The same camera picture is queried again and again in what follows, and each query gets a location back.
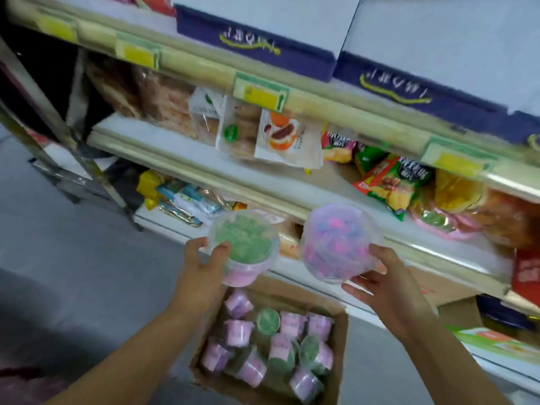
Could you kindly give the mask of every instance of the plastic wrap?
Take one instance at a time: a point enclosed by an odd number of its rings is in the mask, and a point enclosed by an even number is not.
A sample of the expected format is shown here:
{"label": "plastic wrap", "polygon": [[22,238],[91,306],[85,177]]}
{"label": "plastic wrap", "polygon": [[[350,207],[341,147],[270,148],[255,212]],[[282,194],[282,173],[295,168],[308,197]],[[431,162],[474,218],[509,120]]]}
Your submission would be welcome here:
{"label": "plastic wrap", "polygon": [[144,112],[157,126],[198,140],[190,117],[188,101],[195,88],[150,69],[133,67]]}
{"label": "plastic wrap", "polygon": [[436,174],[435,202],[477,224],[494,243],[517,249],[540,245],[540,204],[443,170]]}
{"label": "plastic wrap", "polygon": [[115,111],[142,119],[143,107],[137,86],[131,78],[131,66],[101,54],[88,54],[86,75]]}

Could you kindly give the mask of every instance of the plastic lid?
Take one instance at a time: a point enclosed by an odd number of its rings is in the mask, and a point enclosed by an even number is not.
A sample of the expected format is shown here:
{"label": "plastic lid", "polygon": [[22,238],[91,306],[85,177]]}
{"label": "plastic lid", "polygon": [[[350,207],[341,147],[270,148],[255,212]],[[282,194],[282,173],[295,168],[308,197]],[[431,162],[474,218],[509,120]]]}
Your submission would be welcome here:
{"label": "plastic lid", "polygon": [[304,225],[301,258],[318,279],[346,281],[375,268],[370,243],[384,244],[371,215],[347,204],[327,204],[312,211]]}
{"label": "plastic lid", "polygon": [[253,211],[231,211],[214,220],[208,244],[213,249],[224,241],[231,244],[228,266],[235,270],[264,271],[279,254],[278,231]]}

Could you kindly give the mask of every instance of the price tag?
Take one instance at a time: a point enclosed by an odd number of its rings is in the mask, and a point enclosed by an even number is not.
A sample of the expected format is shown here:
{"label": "price tag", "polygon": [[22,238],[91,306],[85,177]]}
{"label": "price tag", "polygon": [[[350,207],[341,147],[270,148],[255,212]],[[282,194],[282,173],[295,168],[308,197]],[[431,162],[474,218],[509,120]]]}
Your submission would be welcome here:
{"label": "price tag", "polygon": [[233,96],[274,112],[283,112],[289,97],[289,88],[257,76],[237,72]]}
{"label": "price tag", "polygon": [[116,33],[116,56],[132,64],[159,70],[161,46],[135,35]]}
{"label": "price tag", "polygon": [[458,175],[477,178],[491,170],[498,156],[464,143],[433,136],[420,163],[425,163]]}
{"label": "price tag", "polygon": [[38,13],[36,25],[41,32],[47,35],[52,35],[53,37],[74,44],[78,41],[77,22],[66,15],[41,8]]}

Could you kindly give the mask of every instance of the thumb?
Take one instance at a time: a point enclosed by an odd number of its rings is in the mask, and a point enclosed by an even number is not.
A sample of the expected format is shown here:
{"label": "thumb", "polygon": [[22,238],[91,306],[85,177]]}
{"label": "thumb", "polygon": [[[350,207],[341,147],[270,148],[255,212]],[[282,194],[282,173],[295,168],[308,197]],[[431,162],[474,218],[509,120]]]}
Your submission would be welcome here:
{"label": "thumb", "polygon": [[227,263],[227,259],[229,258],[230,253],[231,244],[228,241],[221,243],[220,245],[216,246],[212,251],[212,255],[206,263],[205,268],[211,272],[223,273],[224,266]]}

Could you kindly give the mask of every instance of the floor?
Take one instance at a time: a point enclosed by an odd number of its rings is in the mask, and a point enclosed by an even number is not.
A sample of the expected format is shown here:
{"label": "floor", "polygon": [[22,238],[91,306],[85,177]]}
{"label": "floor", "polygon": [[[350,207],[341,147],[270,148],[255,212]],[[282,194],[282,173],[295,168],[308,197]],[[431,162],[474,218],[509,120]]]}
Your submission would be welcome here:
{"label": "floor", "polygon": [[[73,205],[0,125],[0,358],[79,375],[168,302],[183,247],[119,214]],[[235,403],[190,387],[185,350],[152,403]],[[432,401],[400,344],[351,319],[341,405]]]}

